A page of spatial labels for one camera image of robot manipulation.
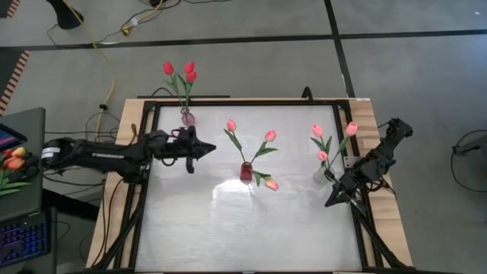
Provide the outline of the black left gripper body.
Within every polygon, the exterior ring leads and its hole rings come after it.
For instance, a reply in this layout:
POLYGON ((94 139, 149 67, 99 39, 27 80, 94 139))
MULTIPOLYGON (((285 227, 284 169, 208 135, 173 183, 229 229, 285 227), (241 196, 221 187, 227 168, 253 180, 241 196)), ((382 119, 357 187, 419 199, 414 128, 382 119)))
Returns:
POLYGON ((196 149, 194 145, 196 143, 196 128, 190 126, 188 128, 179 128, 177 130, 178 135, 172 142, 173 145, 173 160, 186 159, 186 171, 189 174, 195 172, 193 161, 196 159, 196 149))

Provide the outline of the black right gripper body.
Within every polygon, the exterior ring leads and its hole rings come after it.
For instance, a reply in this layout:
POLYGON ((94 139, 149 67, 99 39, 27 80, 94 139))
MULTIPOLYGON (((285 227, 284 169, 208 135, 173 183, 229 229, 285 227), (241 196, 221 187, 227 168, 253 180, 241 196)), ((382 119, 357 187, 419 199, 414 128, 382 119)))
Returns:
POLYGON ((354 169, 346 169, 340 178, 337 178, 330 169, 326 170, 325 175, 332 184, 332 187, 336 185, 342 193, 352 195, 360 188, 360 180, 357 171, 354 169))

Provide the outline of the red artificial tulip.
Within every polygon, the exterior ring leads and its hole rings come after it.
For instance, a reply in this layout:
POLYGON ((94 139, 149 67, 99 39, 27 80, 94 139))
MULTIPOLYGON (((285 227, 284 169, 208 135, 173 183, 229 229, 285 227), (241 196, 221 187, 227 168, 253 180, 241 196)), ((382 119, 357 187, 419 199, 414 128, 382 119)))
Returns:
MULTIPOLYGON (((196 71, 196 64, 194 62, 188 62, 184 66, 184 72, 186 73, 186 75, 190 72, 195 72, 195 71, 196 71)), ((183 89, 185 91, 185 107, 186 107, 186 87, 185 87, 186 77, 183 78, 182 76, 179 75, 179 80, 180 80, 181 84, 183 85, 183 89)))
POLYGON ((186 107, 189 106, 189 97, 195 80, 197 79, 196 72, 190 72, 186 75, 186 107))
MULTIPOLYGON (((179 93, 179 88, 177 84, 177 78, 179 78, 179 75, 174 71, 174 67, 171 62, 165 62, 163 65, 163 70, 164 74, 169 77, 168 80, 165 80, 166 84, 171 87, 171 89, 177 94, 177 96, 180 96, 179 93)), ((180 106, 181 108, 185 107, 185 103, 182 102, 180 99, 180 106)))

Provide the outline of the clear crystal glass vase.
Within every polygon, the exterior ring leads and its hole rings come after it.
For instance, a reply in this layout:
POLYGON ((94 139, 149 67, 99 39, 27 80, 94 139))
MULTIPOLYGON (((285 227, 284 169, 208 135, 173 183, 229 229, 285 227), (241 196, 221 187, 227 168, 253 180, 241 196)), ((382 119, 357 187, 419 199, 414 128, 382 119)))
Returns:
POLYGON ((319 167, 313 175, 314 182, 318 188, 323 188, 329 183, 329 180, 326 178, 325 172, 325 167, 319 167))

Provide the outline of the purple glass vase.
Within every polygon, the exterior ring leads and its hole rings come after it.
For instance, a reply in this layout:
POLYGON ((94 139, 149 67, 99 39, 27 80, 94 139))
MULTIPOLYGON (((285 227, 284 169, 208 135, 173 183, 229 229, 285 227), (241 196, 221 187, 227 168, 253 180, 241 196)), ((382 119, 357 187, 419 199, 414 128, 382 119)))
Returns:
POLYGON ((181 109, 181 114, 182 114, 181 120, 185 127, 190 127, 195 125, 196 118, 194 117, 194 115, 191 114, 191 112, 187 107, 181 109))

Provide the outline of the red glass vase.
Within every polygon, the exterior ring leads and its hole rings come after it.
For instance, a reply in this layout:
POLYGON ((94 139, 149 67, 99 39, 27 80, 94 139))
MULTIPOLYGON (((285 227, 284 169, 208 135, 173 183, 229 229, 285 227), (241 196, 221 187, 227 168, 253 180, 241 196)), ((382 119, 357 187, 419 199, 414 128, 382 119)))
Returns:
POLYGON ((253 179, 253 168, 250 162, 243 162, 240 167, 240 181, 249 183, 253 179))

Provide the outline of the grey side desk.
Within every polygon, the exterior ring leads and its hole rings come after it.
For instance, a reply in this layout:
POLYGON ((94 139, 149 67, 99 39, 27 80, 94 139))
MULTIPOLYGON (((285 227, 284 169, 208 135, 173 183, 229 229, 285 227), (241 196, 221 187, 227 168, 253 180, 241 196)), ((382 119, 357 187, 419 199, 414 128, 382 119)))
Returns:
MULTIPOLYGON (((23 144, 28 152, 40 159, 44 143, 46 111, 42 107, 8 114, 0 118, 0 123, 24 135, 27 141, 23 144)), ((36 212, 42 205, 42 164, 38 164, 40 172, 27 182, 30 185, 20 188, 20 192, 0 196, 0 222, 18 216, 36 212)))

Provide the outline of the laptop with coloured screen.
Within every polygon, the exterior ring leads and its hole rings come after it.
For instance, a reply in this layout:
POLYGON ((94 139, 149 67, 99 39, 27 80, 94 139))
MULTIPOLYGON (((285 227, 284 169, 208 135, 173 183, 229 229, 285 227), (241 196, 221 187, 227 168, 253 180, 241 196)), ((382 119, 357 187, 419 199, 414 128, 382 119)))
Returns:
POLYGON ((26 136, 0 123, 0 151, 16 147, 26 141, 26 136))

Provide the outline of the backlit black keyboard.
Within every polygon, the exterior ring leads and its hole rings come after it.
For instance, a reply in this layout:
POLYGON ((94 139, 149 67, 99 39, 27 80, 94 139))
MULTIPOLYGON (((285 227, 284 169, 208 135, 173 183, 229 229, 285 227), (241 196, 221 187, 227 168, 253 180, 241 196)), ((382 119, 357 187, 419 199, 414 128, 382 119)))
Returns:
POLYGON ((48 253, 48 228, 44 212, 0 223, 0 268, 48 253))

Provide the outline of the black mat with orange stripes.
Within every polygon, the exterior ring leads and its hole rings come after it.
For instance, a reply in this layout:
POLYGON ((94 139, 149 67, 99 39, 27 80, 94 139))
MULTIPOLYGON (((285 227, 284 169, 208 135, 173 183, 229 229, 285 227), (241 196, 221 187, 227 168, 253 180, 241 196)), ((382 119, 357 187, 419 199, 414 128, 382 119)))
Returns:
POLYGON ((12 18, 21 0, 0 0, 0 18, 12 18))
POLYGON ((5 114, 29 58, 29 50, 0 49, 0 116, 5 114))

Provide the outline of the black metal table frame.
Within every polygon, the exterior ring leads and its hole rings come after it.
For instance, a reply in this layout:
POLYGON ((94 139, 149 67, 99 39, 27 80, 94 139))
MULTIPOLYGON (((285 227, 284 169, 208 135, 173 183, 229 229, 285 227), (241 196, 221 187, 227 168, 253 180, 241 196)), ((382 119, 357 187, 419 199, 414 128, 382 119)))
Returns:
MULTIPOLYGON (((176 99, 169 97, 140 97, 128 99, 119 121, 117 143, 127 144, 133 134, 144 134, 156 126, 159 109, 172 107, 176 99)), ((366 155, 379 143, 380 129, 374 116, 372 103, 367 98, 229 98, 196 97, 194 107, 273 107, 318 106, 329 104, 337 108, 337 123, 342 131, 350 122, 359 126, 356 137, 345 150, 355 157, 366 155)), ((129 273, 135 270, 136 249, 139 244, 141 215, 145 210, 147 188, 139 185, 121 185, 120 176, 110 173, 107 177, 102 204, 97 217, 94 238, 86 266, 97 273, 129 273)), ((366 208, 354 215, 357 229, 361 269, 365 272, 407 272, 413 268, 403 223, 397 201, 391 188, 381 188, 374 193, 361 191, 366 208)))

